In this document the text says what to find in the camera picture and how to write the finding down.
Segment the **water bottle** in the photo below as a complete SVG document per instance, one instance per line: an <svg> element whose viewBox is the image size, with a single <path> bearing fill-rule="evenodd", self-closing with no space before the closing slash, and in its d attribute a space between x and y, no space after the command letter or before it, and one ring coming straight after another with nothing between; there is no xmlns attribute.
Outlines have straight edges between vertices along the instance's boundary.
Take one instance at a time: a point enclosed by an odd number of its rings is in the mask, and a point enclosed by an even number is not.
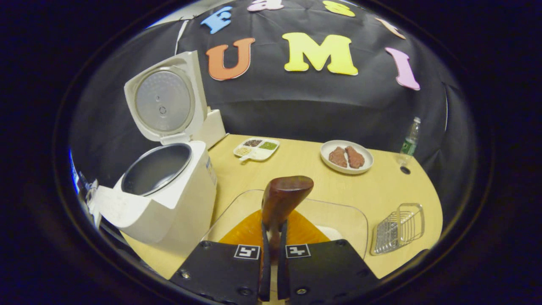
<svg viewBox="0 0 542 305"><path fill-rule="evenodd" d="M410 126L410 132L405 138L405 142L403 142L403 147L401 147L401 152L399 154L399 164L402 166L408 164L412 158L412 155L414 154L414 151L416 150L416 146L418 145L418 133L420 132L420 123L420 118L415 117L414 123L412 123Z"/></svg>

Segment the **metal rack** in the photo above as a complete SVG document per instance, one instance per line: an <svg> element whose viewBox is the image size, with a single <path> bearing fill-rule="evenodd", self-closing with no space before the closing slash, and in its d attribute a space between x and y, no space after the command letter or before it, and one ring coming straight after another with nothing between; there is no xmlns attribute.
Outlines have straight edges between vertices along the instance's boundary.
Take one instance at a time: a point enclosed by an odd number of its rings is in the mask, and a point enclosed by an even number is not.
<svg viewBox="0 0 542 305"><path fill-rule="evenodd" d="M425 221L420 204L401 204L373 231L372 255L399 249L423 236Z"/></svg>

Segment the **green label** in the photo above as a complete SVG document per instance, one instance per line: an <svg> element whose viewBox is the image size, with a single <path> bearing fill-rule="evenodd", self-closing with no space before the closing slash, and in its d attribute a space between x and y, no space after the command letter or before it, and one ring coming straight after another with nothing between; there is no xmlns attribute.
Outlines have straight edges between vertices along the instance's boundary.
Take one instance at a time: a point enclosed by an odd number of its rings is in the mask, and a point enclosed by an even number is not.
<svg viewBox="0 0 542 305"><path fill-rule="evenodd" d="M416 144L409 142L407 139L405 139L403 147L401 148L401 152L412 156L414 154L414 150L416 150Z"/></svg>

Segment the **green powder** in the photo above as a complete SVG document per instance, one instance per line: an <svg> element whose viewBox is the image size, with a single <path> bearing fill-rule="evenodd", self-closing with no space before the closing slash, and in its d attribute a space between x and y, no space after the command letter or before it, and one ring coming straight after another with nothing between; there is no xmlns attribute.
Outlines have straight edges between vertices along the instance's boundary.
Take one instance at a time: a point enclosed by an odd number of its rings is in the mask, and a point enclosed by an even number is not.
<svg viewBox="0 0 542 305"><path fill-rule="evenodd" d="M263 143L259 148L273 150L275 149L276 146L277 145L275 143L266 142L266 143Z"/></svg>

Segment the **raw meat slice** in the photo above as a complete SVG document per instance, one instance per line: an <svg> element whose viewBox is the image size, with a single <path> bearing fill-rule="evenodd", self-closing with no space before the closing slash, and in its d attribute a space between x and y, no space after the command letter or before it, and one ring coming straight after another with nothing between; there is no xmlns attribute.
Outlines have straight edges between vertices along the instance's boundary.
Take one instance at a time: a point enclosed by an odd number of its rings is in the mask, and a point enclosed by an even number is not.
<svg viewBox="0 0 542 305"><path fill-rule="evenodd" d="M360 168L365 164L365 158L358 153L354 147L348 146L345 148L346 154L348 155L348 163L351 168Z"/></svg>
<svg viewBox="0 0 542 305"><path fill-rule="evenodd" d="M346 158L344 157L344 149L337 147L330 153L329 157L331 163L335 163L340 167L346 168Z"/></svg>

